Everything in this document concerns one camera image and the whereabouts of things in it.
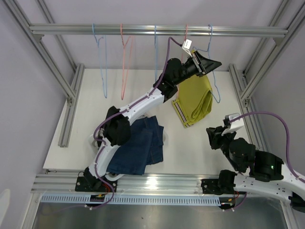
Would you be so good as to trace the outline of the light blue hanger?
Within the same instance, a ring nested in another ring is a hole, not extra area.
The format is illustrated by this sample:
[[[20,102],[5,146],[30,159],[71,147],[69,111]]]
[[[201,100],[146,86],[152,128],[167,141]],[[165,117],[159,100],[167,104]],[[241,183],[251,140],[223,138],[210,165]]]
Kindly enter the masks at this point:
[[[211,49],[211,42],[212,42],[212,37],[213,37],[213,26],[211,24],[208,24],[208,27],[210,29],[210,38],[209,38],[207,49],[203,50],[203,49],[196,48],[195,46],[193,46],[192,49],[194,51],[206,52],[208,54],[208,58],[210,58],[210,49]],[[220,92],[219,92],[219,88],[216,85],[216,77],[215,77],[214,70],[212,70],[212,74],[213,74],[214,87],[215,87],[215,89],[217,91],[218,98],[216,98],[213,93],[212,93],[212,96],[213,96],[214,100],[216,101],[216,103],[219,104],[221,102],[221,95],[220,95]]]
[[[92,24],[91,28],[98,49],[98,60],[99,60],[100,74],[102,78],[103,95],[104,98],[108,98],[107,37],[106,35],[102,35],[99,38],[97,37],[94,23]]]
[[[157,39],[157,27],[154,25],[154,79],[158,80],[158,39]]]

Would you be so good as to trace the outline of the white plastic basket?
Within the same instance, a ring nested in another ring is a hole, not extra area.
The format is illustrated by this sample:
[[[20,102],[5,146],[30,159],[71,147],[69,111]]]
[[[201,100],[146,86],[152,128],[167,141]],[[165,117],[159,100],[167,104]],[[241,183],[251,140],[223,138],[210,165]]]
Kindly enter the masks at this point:
[[[116,181],[122,176],[124,176],[124,174],[112,174],[107,172],[107,167],[111,159],[113,158],[115,152],[120,148],[120,146],[109,147],[107,143],[102,143],[100,147],[98,147],[100,141],[95,140],[92,135],[89,137],[88,141],[90,142],[93,152],[96,153],[96,157],[93,163],[89,166],[90,172],[93,175],[95,175],[94,166],[96,166],[98,175],[100,175],[101,177],[106,177],[106,179],[109,181]]]

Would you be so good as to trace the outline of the olive yellow trousers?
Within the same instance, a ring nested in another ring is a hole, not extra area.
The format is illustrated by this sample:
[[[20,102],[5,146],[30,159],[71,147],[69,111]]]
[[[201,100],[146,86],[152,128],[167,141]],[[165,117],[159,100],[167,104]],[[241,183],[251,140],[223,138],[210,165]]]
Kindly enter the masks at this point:
[[[179,84],[172,106],[185,128],[205,118],[212,110],[213,95],[206,75],[192,76]]]

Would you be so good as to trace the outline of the pink hanger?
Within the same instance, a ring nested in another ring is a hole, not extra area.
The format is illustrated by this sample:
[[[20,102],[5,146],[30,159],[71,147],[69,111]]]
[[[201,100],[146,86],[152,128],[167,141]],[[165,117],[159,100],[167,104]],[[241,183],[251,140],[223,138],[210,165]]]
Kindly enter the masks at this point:
[[[127,85],[127,81],[128,81],[128,75],[129,75],[129,68],[130,68],[130,63],[131,63],[131,58],[132,58],[132,49],[133,49],[134,38],[133,38],[133,36],[129,36],[126,41],[124,40],[122,23],[120,24],[120,35],[121,35],[122,46],[123,46],[121,100],[124,100],[125,90],[126,90],[126,85]],[[129,57],[126,58],[126,53],[127,53],[126,49],[127,49],[128,45],[130,46]]]
[[[187,32],[188,32],[188,24],[186,24],[186,26],[185,26],[185,33],[184,33],[183,43],[186,41]],[[181,54],[181,63],[183,63],[183,53],[184,53],[184,51],[182,51],[182,54]],[[178,89],[178,91],[177,91],[177,94],[176,94],[176,99],[179,96],[179,85],[177,86],[177,89]]]

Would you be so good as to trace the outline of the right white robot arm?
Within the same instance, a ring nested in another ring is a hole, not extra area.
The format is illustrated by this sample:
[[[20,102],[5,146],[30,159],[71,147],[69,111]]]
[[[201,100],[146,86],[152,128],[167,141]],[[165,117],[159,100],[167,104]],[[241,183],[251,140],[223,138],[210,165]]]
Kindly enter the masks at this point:
[[[220,149],[233,167],[221,170],[217,179],[203,179],[205,194],[256,193],[276,198],[299,212],[305,211],[305,185],[293,177],[284,161],[272,153],[260,151],[226,127],[206,129],[211,149]]]

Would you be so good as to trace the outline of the navy blue trousers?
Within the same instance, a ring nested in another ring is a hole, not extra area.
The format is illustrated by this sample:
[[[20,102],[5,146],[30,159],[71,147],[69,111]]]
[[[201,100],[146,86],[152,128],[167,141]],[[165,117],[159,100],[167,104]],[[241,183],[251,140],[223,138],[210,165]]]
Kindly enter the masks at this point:
[[[163,130],[156,116],[137,119],[131,126],[131,138],[115,152],[107,172],[143,175],[148,165],[163,162]]]

